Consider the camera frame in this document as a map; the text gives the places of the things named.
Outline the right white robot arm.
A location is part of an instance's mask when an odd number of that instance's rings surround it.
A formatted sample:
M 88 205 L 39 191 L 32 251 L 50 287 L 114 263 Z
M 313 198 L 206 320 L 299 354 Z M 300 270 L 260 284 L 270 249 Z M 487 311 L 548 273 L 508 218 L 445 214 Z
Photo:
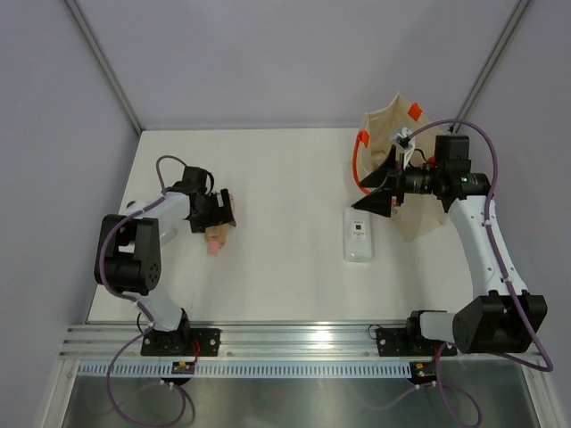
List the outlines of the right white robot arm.
M 352 205 L 389 218 L 408 194 L 433 195 L 454 225 L 468 263 L 474 299 L 456 313 L 416 310 L 401 330 L 377 329 L 380 355 L 428 355 L 448 342 L 462 353 L 524 353 L 548 312 L 511 262 L 495 216 L 487 175 L 474 173 L 467 136 L 439 135 L 434 160 L 410 165 L 417 150 L 407 128 L 398 131 L 383 163 L 360 181 L 368 194 Z

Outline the peach bottle pink cap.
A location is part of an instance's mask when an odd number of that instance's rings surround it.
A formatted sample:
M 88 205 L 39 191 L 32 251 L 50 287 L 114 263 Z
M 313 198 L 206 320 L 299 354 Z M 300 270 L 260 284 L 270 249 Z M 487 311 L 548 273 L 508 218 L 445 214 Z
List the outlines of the peach bottle pink cap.
M 204 232 L 204 241 L 210 255 L 219 253 L 227 241 L 230 229 L 236 226 L 234 207 L 234 198 L 228 189 L 221 189 L 213 196 Z

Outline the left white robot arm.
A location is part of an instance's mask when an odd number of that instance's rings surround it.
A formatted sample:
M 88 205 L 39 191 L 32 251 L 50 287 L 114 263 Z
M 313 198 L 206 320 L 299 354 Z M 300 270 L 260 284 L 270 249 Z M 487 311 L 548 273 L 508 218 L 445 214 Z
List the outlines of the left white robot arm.
M 206 169 L 185 166 L 173 185 L 161 183 L 153 202 L 133 202 L 123 214 L 102 220 L 94 276 L 109 294 L 132 303 L 145 357 L 215 357 L 221 331 L 196 327 L 187 311 L 160 287 L 161 250 L 186 222 L 203 235 L 215 255 L 236 226 L 234 201 L 228 189 L 214 188 Z

